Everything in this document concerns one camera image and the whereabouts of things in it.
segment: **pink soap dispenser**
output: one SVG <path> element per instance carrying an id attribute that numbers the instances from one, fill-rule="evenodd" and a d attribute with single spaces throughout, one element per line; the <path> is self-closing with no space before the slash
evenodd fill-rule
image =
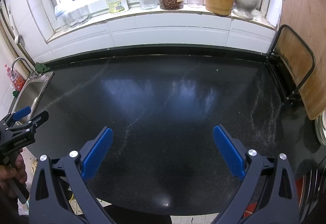
<path id="1" fill-rule="evenodd" d="M 22 77 L 22 75 L 20 75 L 18 72 L 16 72 L 15 70 L 12 70 L 12 74 L 11 74 L 11 70 L 9 67 L 7 67 L 7 64 L 4 65 L 7 68 L 7 76 L 9 77 L 11 83 L 13 84 L 14 88 L 16 91 L 21 91 L 22 87 L 25 84 L 25 80 Z"/>

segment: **black countertop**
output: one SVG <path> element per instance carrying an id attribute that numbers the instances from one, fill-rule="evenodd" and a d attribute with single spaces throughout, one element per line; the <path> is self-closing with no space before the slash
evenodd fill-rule
<path id="1" fill-rule="evenodd" d="M 63 157 L 109 126 L 112 147 L 88 184 L 118 206 L 166 215 L 220 212 L 239 184 L 213 141 L 220 123 L 262 155 L 287 154 L 296 178 L 326 156 L 303 105 L 282 106 L 264 63 L 148 55 L 54 71 L 36 109 L 50 118 L 28 148 L 36 157 Z"/>

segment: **stainless steel sink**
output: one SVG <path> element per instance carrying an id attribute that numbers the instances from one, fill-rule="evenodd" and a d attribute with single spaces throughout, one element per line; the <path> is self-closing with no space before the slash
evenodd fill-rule
<path id="1" fill-rule="evenodd" d="M 53 72 L 47 72 L 43 75 L 39 75 L 35 78 L 28 78 L 25 82 L 24 87 L 20 91 L 17 101 L 12 109 L 12 113 L 26 106 L 30 106 L 32 109 L 31 113 L 25 116 L 19 121 L 19 123 L 26 123 L 33 116 L 36 105 L 39 102 L 41 95 L 43 94 L 45 87 L 50 81 Z"/>

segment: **windowsill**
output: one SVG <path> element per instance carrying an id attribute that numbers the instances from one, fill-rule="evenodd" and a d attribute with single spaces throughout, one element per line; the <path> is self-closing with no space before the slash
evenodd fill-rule
<path id="1" fill-rule="evenodd" d="M 180 9 L 180 10 L 162 10 L 159 8 L 159 6 L 157 6 L 157 8 L 151 9 L 151 10 L 142 10 L 140 7 L 135 7 L 135 8 L 130 8 L 128 11 L 123 12 L 123 13 L 118 13 L 118 14 L 114 14 L 114 15 L 112 15 L 110 13 L 105 13 L 105 14 L 101 14 L 99 16 L 95 16 L 95 17 L 91 18 L 88 22 L 81 24 L 81 25 L 77 25 L 76 27 L 70 28 L 69 30 L 67 30 L 65 32 L 63 32 L 62 30 L 59 30 L 50 39 L 48 39 L 47 43 L 49 43 L 63 35 L 66 35 L 68 33 L 77 31 L 79 29 L 82 29 L 82 28 L 85 28 L 88 26 L 106 23 L 107 21 L 115 20 L 115 19 L 119 19 L 119 18 L 132 17 L 132 16 L 136 16 L 136 15 L 144 15 L 144 14 L 149 14 L 149 13 L 194 13 L 194 14 L 204 14 L 204 15 L 216 15 L 216 14 L 206 10 L 205 6 L 203 6 L 202 8 L 191 8 L 187 4 L 185 4 L 183 9 Z M 247 21 L 250 23 L 254 23 L 254 24 L 266 27 L 268 29 L 276 30 L 276 28 L 274 26 L 272 26 L 266 19 L 264 19 L 263 17 L 260 16 L 260 11 L 254 10 L 253 14 L 254 14 L 254 19 L 252 21 L 240 18 L 240 17 L 234 15 L 233 13 L 231 13 L 231 15 L 226 16 L 226 17 L 231 18 L 231 19 Z"/>

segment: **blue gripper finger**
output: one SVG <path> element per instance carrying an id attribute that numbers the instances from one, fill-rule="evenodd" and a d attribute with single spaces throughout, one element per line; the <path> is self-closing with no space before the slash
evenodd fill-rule
<path id="1" fill-rule="evenodd" d="M 233 145 L 231 136 L 227 136 L 226 133 L 226 130 L 224 131 L 220 125 L 217 125 L 213 130 L 214 142 L 221 152 L 223 159 L 229 167 L 232 175 L 234 177 L 238 177 L 240 181 L 242 181 L 246 175 L 244 170 L 245 162 Z"/>
<path id="2" fill-rule="evenodd" d="M 14 121 L 19 121 L 20 119 L 24 118 L 25 116 L 29 115 L 31 113 L 31 108 L 29 106 L 26 106 L 25 108 L 19 110 L 16 112 L 13 116 Z"/>
<path id="3" fill-rule="evenodd" d="M 93 142 L 93 147 L 82 160 L 81 175 L 84 181 L 87 181 L 95 176 L 98 168 L 105 158 L 105 155 L 113 142 L 112 129 L 107 127 L 104 128 L 96 139 L 86 142 L 84 147 L 86 147 L 88 143 L 91 144 Z"/>

